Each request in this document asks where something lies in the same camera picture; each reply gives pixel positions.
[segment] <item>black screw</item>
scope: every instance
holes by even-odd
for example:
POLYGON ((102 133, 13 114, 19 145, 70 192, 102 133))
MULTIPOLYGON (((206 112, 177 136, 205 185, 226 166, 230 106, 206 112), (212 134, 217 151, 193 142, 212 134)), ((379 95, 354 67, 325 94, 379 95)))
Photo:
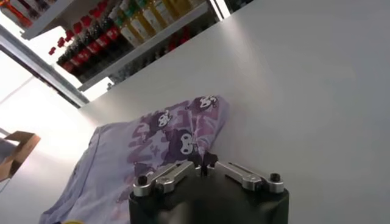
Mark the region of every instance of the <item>black screw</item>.
POLYGON ((279 173, 272 173, 269 179, 272 182, 279 182, 280 181, 280 174, 279 173))
POLYGON ((139 176, 137 182, 140 186, 144 186, 147 183, 147 176, 139 176))

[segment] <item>red bottle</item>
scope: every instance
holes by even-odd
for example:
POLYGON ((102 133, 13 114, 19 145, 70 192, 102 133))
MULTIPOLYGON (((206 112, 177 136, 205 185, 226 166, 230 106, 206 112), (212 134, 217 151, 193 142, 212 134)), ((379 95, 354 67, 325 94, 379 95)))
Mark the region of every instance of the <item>red bottle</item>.
POLYGON ((102 61, 110 63, 115 58, 112 57, 109 52, 104 49, 97 41, 92 33, 94 33, 94 27, 91 26, 92 19, 89 16, 83 16, 81 21, 85 27, 85 35, 83 38, 84 44, 87 46, 88 50, 90 50, 93 54, 97 55, 102 61))
POLYGON ((76 37, 74 42, 76 43, 75 49, 79 51, 78 57, 86 64, 87 73, 85 77, 90 78, 94 76, 99 70, 100 59, 97 55, 94 55, 83 42, 82 25, 80 22, 73 25, 76 37))
MULTIPOLYGON (((71 30, 66 31, 66 40, 70 41, 74 38, 74 33, 71 30)), ((74 38, 74 41, 69 45, 69 58, 72 64, 79 68, 79 76, 86 75, 90 70, 91 65, 84 59, 82 50, 85 48, 79 38, 74 38)))
POLYGON ((96 42, 102 46, 106 51, 112 55, 114 59, 119 58, 122 55, 122 50, 120 45, 108 37, 106 31, 101 26, 101 10, 95 9, 93 11, 93 29, 91 30, 92 37, 96 42))
MULTIPOLYGON (((58 47, 63 47, 64 46, 64 39, 63 37, 61 37, 58 41, 58 47)), ((52 47, 51 51, 49 52, 49 54, 52 54, 54 53, 55 51, 55 47, 52 47)), ((65 53, 63 55, 61 55, 58 60, 57 60, 57 64, 59 66, 61 66, 64 70, 66 70, 68 73, 74 75, 74 76, 79 76, 80 75, 80 72, 79 72, 79 68, 72 63, 71 61, 71 58, 70 58, 70 54, 69 54, 69 48, 65 51, 65 53)))

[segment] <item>cartoon character print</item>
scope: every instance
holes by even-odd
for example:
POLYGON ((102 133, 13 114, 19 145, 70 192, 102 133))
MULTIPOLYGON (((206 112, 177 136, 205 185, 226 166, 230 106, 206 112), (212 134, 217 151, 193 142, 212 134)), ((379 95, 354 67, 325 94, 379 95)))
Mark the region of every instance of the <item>cartoon character print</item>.
POLYGON ((216 96, 197 97, 186 109, 190 109, 194 114, 199 114, 210 108, 210 106, 213 108, 217 107, 217 102, 218 98, 216 96))
POLYGON ((158 131, 163 130, 168 125, 171 119, 172 115, 170 115, 168 110, 154 114, 148 122, 149 132, 146 134, 143 141, 147 141, 149 138, 153 137, 158 131))
POLYGON ((186 160, 190 155, 196 153, 193 136, 188 130, 173 129, 165 132, 165 136, 169 145, 162 165, 186 160))

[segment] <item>clothing fabric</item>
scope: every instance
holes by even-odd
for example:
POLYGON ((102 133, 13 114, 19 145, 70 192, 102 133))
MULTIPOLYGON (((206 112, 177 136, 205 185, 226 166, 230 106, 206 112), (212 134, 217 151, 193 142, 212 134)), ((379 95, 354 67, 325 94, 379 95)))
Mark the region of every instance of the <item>clothing fabric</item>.
POLYGON ((168 163, 202 160, 228 110, 222 97, 203 96, 132 122, 97 128, 63 194, 41 215, 40 223, 129 224, 127 199, 134 179, 168 163))

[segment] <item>store shelf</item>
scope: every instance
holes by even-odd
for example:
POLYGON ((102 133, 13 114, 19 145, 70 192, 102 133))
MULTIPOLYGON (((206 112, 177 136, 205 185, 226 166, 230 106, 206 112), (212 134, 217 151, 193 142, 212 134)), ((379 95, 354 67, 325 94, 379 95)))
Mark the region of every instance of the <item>store shelf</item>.
POLYGON ((79 90, 86 91, 87 89, 91 88, 97 82, 106 78, 110 74, 117 72, 123 66, 125 66, 132 60, 138 58, 139 56, 143 55, 149 49, 152 49, 158 43, 170 37, 172 34, 179 31, 185 25, 189 24, 190 22, 194 21, 195 19, 205 14, 207 10, 208 10, 207 3, 206 2, 202 3, 201 5, 199 5, 198 7, 196 7, 189 13, 187 13, 185 16, 181 17, 176 22, 172 23, 169 27, 165 28, 164 30, 156 34, 154 37, 152 37, 151 39, 143 43, 141 46, 138 46, 136 49, 129 52, 127 55, 123 56, 118 61, 114 62, 112 65, 110 65, 109 67, 107 67, 106 69, 98 73, 96 76, 89 79, 89 81, 85 82, 82 86, 79 87, 79 90))
POLYGON ((41 33, 59 26, 57 19, 74 2, 74 0, 58 0, 42 14, 33 24, 22 34, 22 37, 31 40, 41 33))

